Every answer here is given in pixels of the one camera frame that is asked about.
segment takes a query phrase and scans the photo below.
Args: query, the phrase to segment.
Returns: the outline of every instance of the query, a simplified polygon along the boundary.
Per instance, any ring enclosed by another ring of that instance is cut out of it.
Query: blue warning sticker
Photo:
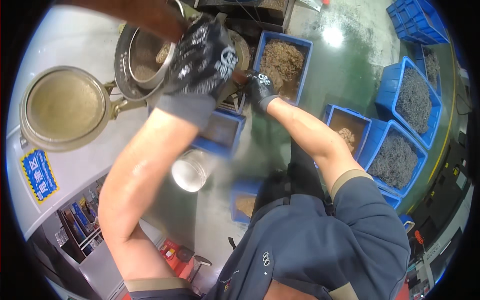
[[[38,204],[60,189],[43,150],[33,149],[22,157],[20,163]]]

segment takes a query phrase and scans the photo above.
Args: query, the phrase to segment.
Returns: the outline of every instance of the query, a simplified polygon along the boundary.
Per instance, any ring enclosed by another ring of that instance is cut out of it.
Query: work gloves with rubber coating
[[[246,71],[248,83],[243,88],[246,99],[261,112],[267,111],[268,104],[278,97],[273,82],[267,75],[254,70]]]
[[[156,107],[204,129],[237,62],[223,24],[199,15],[175,47]]]

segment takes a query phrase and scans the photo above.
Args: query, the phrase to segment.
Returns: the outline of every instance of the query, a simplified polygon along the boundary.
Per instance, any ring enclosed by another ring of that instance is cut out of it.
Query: yellow floor line
[[[435,170],[437,169],[437,166],[438,166],[438,163],[440,162],[440,158],[442,158],[442,154],[444,152],[444,149],[445,149],[445,145],[447,144],[447,140],[448,140],[448,134],[450,132],[450,126],[452,125],[452,118],[453,118],[453,111],[454,111],[454,108],[455,108],[455,98],[456,98],[456,72],[455,72],[455,55],[454,55],[454,50],[453,50],[453,41],[452,39],[450,38],[450,35],[448,34],[447,32],[447,35],[448,35],[448,39],[450,40],[450,51],[452,52],[452,66],[453,66],[453,100],[452,100],[452,110],[450,112],[450,120],[448,122],[448,128],[447,128],[447,134],[445,135],[445,140],[444,140],[444,145],[442,146],[442,150],[440,151],[440,154],[438,156],[438,159],[437,159],[437,162],[435,163],[435,166],[433,167],[433,170],[430,174],[430,177],[428,177],[428,182],[427,184],[430,182],[430,180],[432,179],[433,177],[433,174],[435,173]],[[410,213],[410,211],[412,210],[412,208],[415,206],[415,204],[413,204],[407,211],[407,214]]]

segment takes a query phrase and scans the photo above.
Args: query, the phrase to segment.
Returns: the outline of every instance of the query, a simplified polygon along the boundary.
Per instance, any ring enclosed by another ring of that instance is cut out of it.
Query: worker
[[[132,299],[200,299],[175,277],[139,219],[173,162],[207,125],[237,60],[223,25],[207,15],[194,20],[177,44],[163,94],[153,96],[156,108],[105,180],[100,226]],[[282,101],[265,74],[248,77],[247,100],[292,137],[291,182],[267,180],[248,230],[204,299],[394,299],[410,256],[395,210],[336,132]],[[314,161],[335,216],[326,213]]]

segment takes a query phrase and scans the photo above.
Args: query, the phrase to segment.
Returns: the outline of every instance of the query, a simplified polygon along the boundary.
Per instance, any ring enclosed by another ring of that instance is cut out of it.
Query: glove logo
[[[268,79],[268,77],[263,73],[258,74],[258,79],[260,79],[260,83],[263,85],[271,84],[270,79]]]
[[[215,70],[220,73],[220,78],[227,80],[231,75],[233,68],[239,59],[235,55],[235,49],[232,46],[227,46],[222,50],[220,60],[215,63]]]

